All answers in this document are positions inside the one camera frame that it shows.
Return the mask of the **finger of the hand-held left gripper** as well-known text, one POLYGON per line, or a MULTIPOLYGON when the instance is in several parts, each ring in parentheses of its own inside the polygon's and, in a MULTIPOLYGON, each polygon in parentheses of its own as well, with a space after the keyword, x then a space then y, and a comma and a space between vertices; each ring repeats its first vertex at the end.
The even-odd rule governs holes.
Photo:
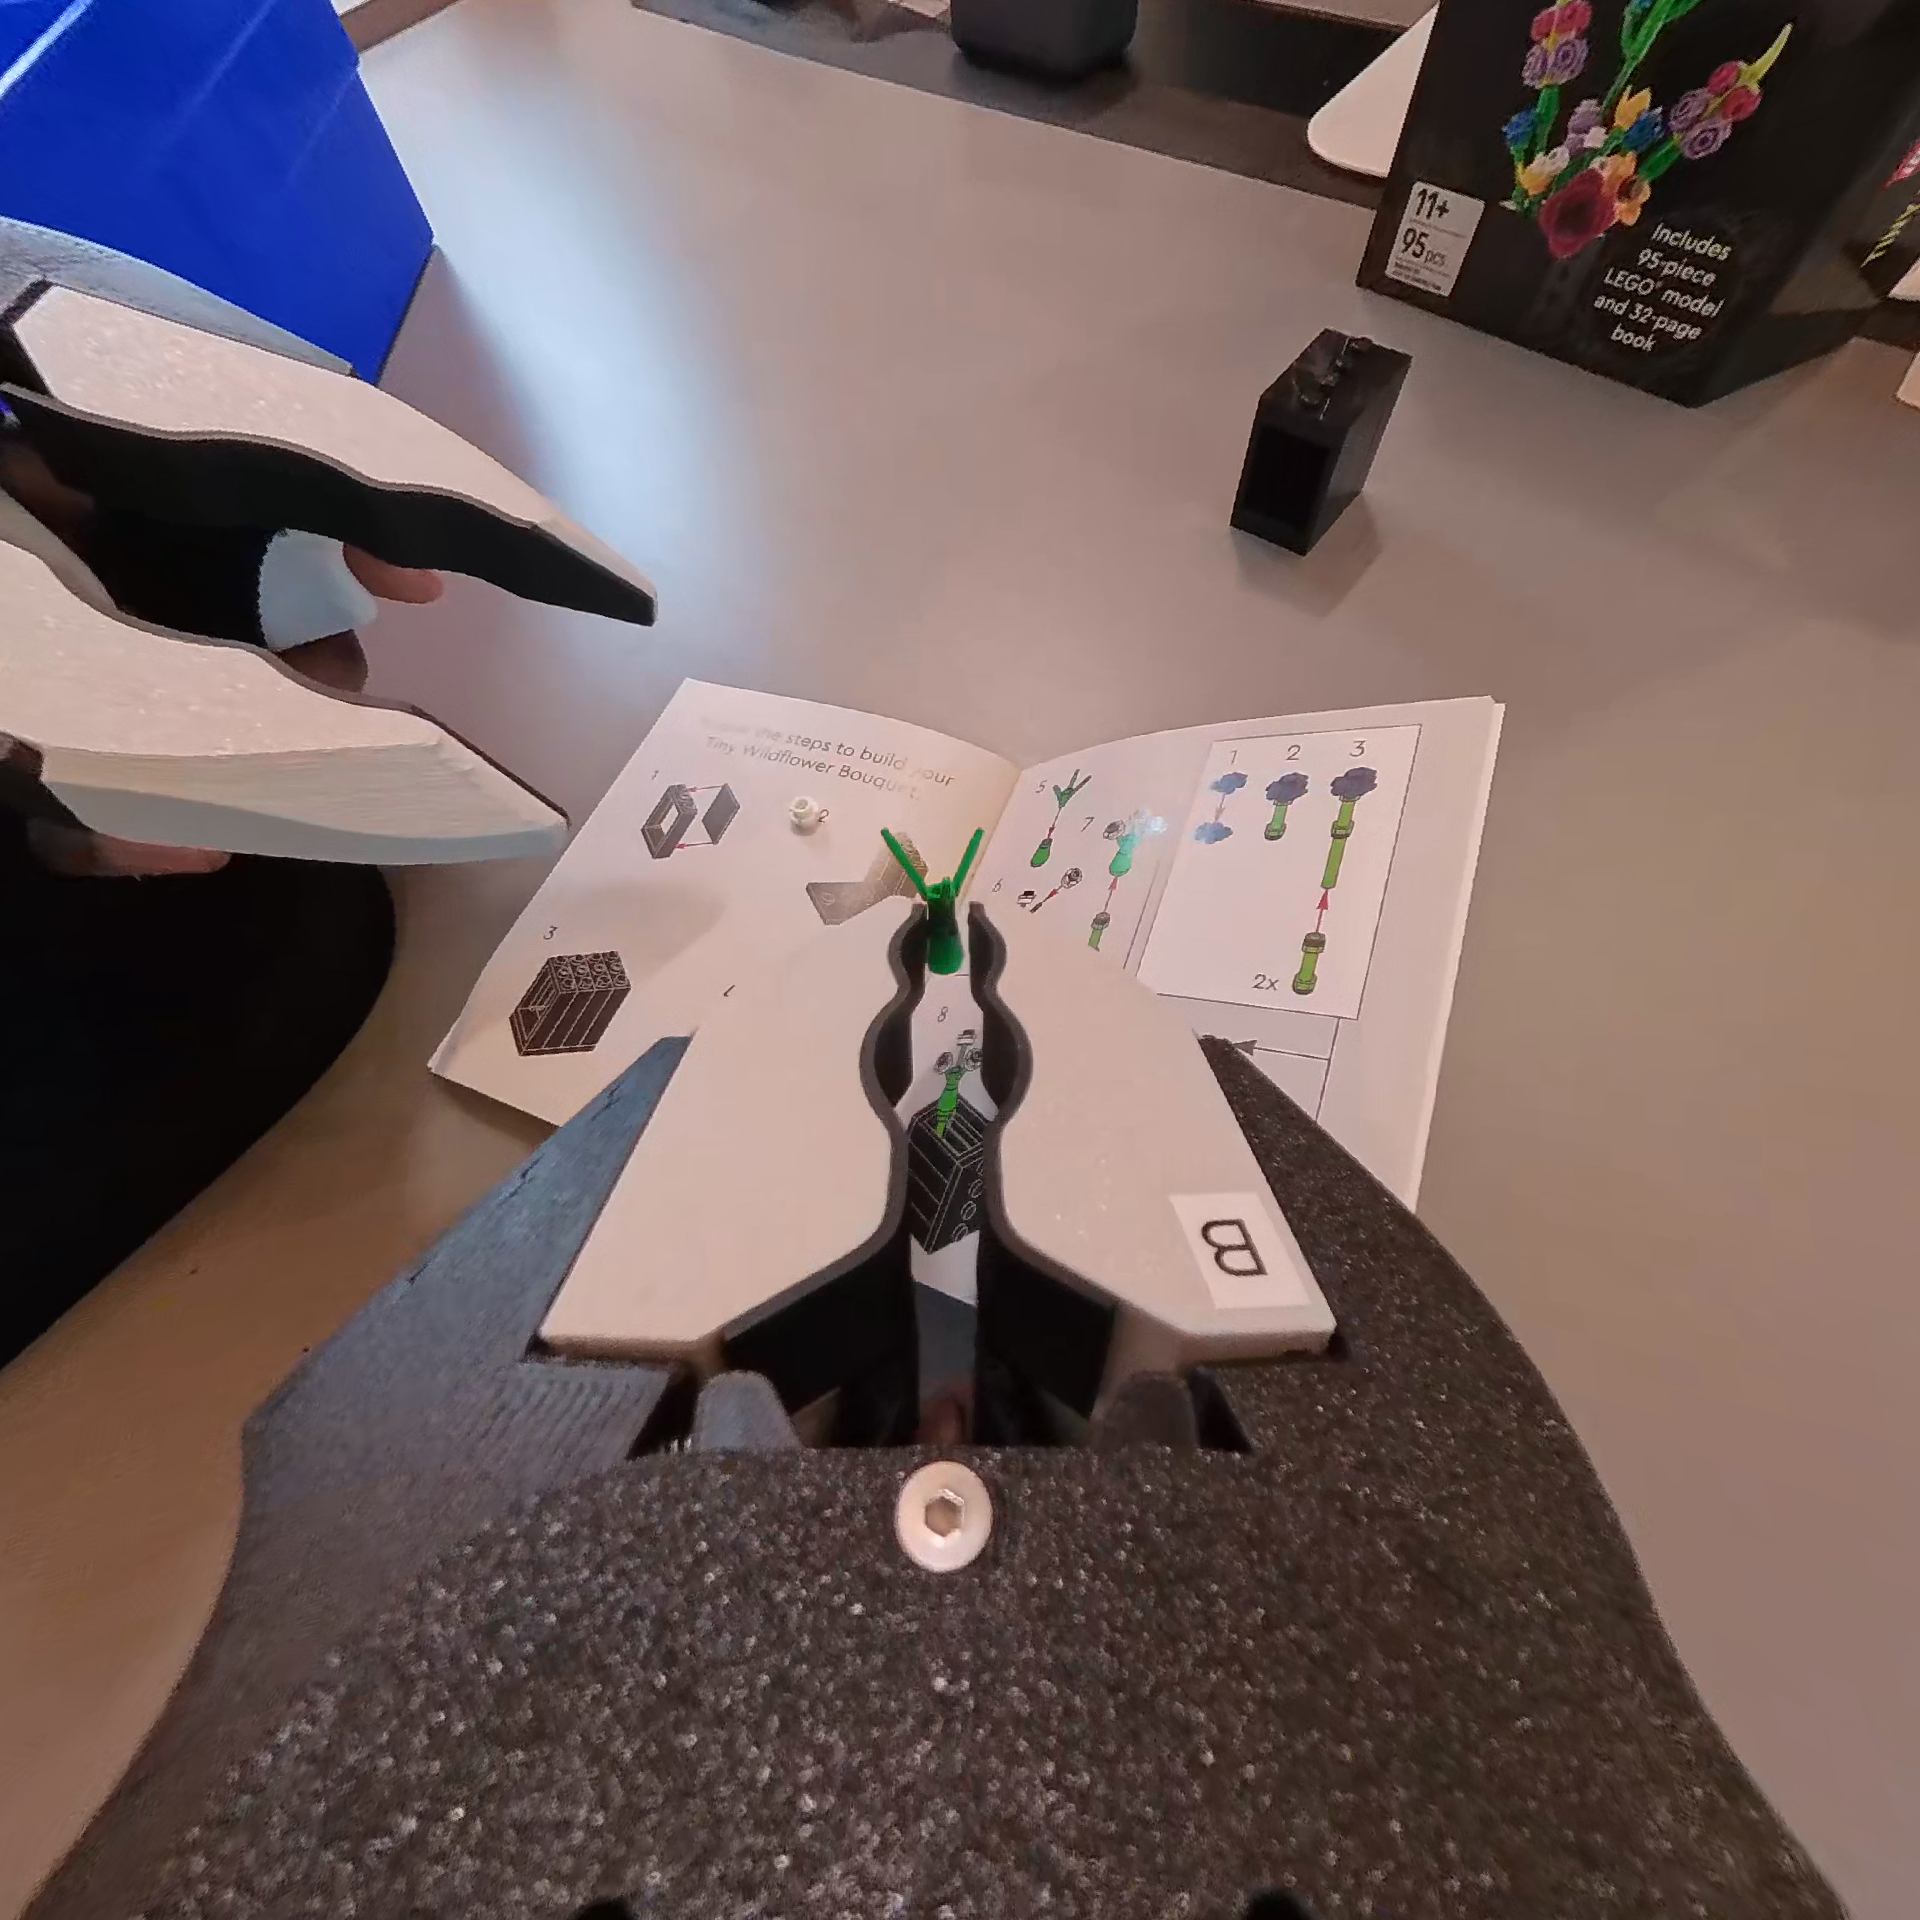
POLYGON ((96 238, 0 223, 8 412, 49 477, 173 529, 328 531, 526 606, 659 616, 652 577, 447 426, 96 238))
POLYGON ((567 815, 440 721, 121 616, 20 501, 0 543, 0 736, 58 815, 134 845, 352 868, 567 845, 567 815))

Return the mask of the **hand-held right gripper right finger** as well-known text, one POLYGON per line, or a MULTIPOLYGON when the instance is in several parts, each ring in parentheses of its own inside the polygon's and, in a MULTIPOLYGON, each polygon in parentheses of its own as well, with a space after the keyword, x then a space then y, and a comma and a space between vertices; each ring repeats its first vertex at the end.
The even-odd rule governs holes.
POLYGON ((1034 919, 970 905, 998 1099, 978 1327, 1012 1374, 1329 1351, 1331 1309, 1179 1012, 1034 919))

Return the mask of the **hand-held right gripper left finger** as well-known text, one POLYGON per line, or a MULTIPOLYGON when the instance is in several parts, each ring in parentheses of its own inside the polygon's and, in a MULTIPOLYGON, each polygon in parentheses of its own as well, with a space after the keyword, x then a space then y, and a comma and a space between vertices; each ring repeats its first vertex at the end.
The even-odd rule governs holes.
POLYGON ((922 914, 875 905, 748 967, 671 1069, 543 1341, 725 1365, 826 1285, 906 1269, 922 914))

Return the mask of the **blue plastic bin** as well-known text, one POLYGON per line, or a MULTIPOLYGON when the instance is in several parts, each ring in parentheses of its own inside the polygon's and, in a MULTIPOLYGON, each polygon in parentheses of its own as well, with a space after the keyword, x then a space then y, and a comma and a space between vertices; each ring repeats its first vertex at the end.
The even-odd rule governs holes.
POLYGON ((197 280, 373 386, 433 255, 328 0, 0 4, 0 208, 197 280))

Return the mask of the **green lego stem piece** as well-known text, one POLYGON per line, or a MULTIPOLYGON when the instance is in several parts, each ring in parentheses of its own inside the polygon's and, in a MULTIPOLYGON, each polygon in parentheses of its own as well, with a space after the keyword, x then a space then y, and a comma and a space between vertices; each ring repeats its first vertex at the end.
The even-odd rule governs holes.
POLYGON ((900 875, 911 877, 911 889, 922 899, 922 967, 933 976, 954 976, 970 963, 970 936, 954 927, 954 905, 964 905, 970 868, 984 853, 984 827, 970 833, 970 845, 964 845, 964 856, 954 856, 948 877, 922 877, 920 856, 906 853, 906 838, 892 827, 879 838, 900 856, 900 875))

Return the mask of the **lego instruction booklet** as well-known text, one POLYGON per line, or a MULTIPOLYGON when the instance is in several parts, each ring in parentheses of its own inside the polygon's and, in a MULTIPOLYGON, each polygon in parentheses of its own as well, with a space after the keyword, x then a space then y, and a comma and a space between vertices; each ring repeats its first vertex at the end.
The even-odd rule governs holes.
POLYGON ((1489 695, 1157 728, 1012 769, 978 741, 686 684, 427 1057, 549 1124, 754 963, 970 833, 970 899, 1236 1044, 1402 1205, 1416 1198, 1503 708, 1489 695))

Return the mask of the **black lego box brick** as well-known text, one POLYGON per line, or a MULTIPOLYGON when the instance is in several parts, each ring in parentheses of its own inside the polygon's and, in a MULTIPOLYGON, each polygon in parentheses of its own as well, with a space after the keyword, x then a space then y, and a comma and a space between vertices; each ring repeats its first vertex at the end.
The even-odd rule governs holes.
POLYGON ((1233 529, 1279 551, 1359 501, 1415 359, 1356 329, 1315 329, 1253 397, 1233 529))

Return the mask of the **black lego set box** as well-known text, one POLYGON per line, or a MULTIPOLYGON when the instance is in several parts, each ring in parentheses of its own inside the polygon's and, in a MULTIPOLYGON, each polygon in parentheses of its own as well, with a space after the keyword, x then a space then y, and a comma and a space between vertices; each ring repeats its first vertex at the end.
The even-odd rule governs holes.
POLYGON ((1913 0, 1447 0, 1356 280, 1696 412, 1913 255, 1913 0))

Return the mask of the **person's left hand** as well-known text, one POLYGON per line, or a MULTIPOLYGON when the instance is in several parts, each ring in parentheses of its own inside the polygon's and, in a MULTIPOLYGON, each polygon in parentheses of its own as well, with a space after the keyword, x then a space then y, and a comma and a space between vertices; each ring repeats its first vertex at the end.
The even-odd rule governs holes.
POLYGON ((101 612, 173 636, 230 636, 293 659, 315 684, 367 692, 367 645, 380 606, 427 606, 440 577, 373 562, 293 529, 173 529, 134 510, 101 510, 58 484, 8 429, 8 543, 64 562, 69 585, 101 612))

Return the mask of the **black quilted pad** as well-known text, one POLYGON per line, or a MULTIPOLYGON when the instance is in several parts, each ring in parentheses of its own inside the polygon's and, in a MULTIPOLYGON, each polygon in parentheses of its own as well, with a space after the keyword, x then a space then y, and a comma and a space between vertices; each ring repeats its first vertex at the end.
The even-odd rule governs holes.
POLYGON ((397 956, 380 868, 64 877, 0 853, 0 1359, 188 1213, 352 1045, 397 956))

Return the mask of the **dark desk mat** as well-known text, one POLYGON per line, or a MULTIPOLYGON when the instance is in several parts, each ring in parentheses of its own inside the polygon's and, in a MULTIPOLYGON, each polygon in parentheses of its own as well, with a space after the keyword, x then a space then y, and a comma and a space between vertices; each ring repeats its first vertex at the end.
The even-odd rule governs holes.
POLYGON ((1085 77, 978 65, 948 44, 948 4, 883 0, 640 0, 640 13, 748 41, 879 82, 1085 130, 1126 148, 1380 208, 1380 182, 1311 148, 1311 119, 1383 52, 1380 22, 1253 0, 1136 0, 1132 44, 1085 77))

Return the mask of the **dark grey charger box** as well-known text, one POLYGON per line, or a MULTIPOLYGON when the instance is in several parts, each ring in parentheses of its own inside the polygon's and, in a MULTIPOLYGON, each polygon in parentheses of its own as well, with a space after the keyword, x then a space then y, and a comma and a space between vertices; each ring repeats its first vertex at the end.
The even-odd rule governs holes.
POLYGON ((1083 82, 1115 71, 1136 31, 1136 0, 948 0, 948 44, 970 65, 1083 82))

